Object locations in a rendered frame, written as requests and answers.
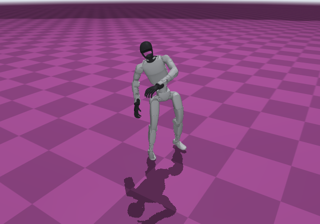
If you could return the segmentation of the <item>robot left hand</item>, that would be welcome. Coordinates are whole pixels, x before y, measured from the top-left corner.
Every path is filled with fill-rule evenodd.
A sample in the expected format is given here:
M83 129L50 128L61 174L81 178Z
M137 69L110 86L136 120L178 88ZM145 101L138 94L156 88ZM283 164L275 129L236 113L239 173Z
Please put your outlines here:
M151 94L151 98L153 96L153 93L156 92L157 90L160 90L164 87L164 84L158 84L156 83L155 86L151 86L149 88L146 89L144 96L146 96L146 98L150 98L150 94Z

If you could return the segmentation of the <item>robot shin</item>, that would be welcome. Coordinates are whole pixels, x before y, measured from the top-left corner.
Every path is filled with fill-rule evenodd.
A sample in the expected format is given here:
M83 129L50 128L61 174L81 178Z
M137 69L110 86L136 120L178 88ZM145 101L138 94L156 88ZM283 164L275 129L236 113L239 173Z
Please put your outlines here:
M150 129L150 124L148 126L148 141L149 141L149 152L153 151L154 143L156 141L156 131Z
M178 143L178 141L180 141L182 130L183 130L183 122L179 126L173 125L173 130L175 134L175 142Z

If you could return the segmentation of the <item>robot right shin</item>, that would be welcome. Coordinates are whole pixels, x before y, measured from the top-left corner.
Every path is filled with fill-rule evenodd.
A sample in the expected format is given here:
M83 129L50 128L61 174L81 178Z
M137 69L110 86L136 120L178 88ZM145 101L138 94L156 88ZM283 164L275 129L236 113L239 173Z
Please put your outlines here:
M149 141L149 152L153 151L154 143L156 141L156 131L150 129L150 124L148 126L148 141Z

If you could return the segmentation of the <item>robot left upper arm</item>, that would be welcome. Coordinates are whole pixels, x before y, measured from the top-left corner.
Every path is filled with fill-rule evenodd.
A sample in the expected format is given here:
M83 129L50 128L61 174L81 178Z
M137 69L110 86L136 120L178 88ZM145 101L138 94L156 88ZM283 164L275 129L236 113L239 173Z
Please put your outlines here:
M171 69L177 69L176 65L174 64L173 60L168 55L161 56L162 61L168 66L168 68ZM173 76L173 78L178 76L178 69L176 74Z

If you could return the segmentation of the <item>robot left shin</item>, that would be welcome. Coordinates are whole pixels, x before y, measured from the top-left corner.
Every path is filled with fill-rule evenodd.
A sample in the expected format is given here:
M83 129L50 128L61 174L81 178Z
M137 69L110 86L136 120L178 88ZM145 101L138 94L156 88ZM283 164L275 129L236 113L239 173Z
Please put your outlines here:
M175 142L178 143L178 141L180 141L182 130L183 130L183 122L179 126L173 125L173 130L175 134Z

